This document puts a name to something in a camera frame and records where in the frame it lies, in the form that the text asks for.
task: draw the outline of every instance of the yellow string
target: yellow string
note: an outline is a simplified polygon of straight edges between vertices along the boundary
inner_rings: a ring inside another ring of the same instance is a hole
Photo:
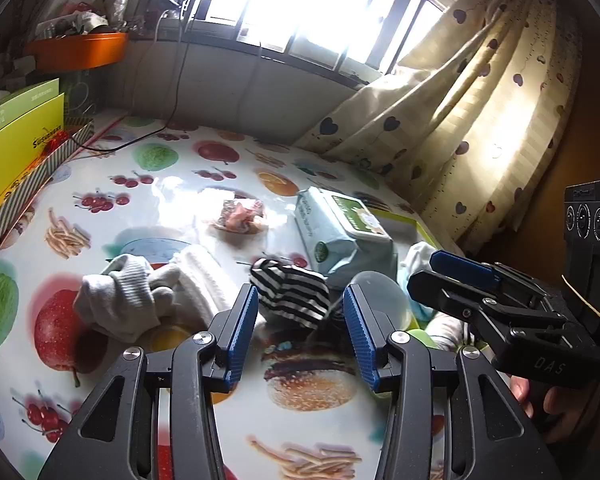
[[[592,304],[589,303],[589,301],[585,300],[580,293],[574,288],[573,285],[571,285],[571,283],[569,283],[567,281],[567,279],[564,277],[564,274],[562,275],[562,279],[564,280],[564,282],[567,284],[567,286],[573,291],[573,293],[580,299],[580,301],[582,303],[584,303],[585,305],[587,305],[595,314],[596,316],[598,316],[600,318],[600,311],[598,309],[596,309]]]

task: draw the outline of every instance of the white wall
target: white wall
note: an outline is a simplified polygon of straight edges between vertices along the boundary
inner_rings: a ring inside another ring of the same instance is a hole
[[[109,105],[168,117],[186,50],[181,44],[176,56],[176,46],[172,41],[130,42],[125,59],[111,67]],[[174,120],[290,143],[353,94],[351,88],[278,61],[190,44]]]

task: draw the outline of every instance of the orange basket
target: orange basket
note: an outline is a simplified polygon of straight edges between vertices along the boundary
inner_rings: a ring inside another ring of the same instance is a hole
[[[122,60],[128,34],[87,34],[37,40],[26,44],[24,56],[36,58],[41,72],[86,70]]]

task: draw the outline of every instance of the curtain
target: curtain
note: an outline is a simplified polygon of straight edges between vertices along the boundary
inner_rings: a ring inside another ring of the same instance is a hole
[[[517,228],[560,141],[580,36],[556,0],[457,0],[385,75],[296,145],[383,175],[476,253]]]

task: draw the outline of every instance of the screw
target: screw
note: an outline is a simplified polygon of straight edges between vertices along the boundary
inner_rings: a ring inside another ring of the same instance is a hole
[[[396,330],[391,334],[391,341],[396,343],[408,343],[409,339],[411,339],[409,334],[403,332],[402,330]]]
[[[465,346],[462,349],[462,355],[464,355],[464,357],[468,357],[469,359],[477,359],[480,355],[480,351],[475,346]]]
[[[211,332],[198,332],[193,335],[193,342],[198,345],[206,345],[207,343],[211,343],[211,340],[214,338]]]
[[[137,346],[130,346],[124,352],[122,352],[122,357],[127,361],[133,361],[134,359],[138,359],[141,353],[142,350]]]

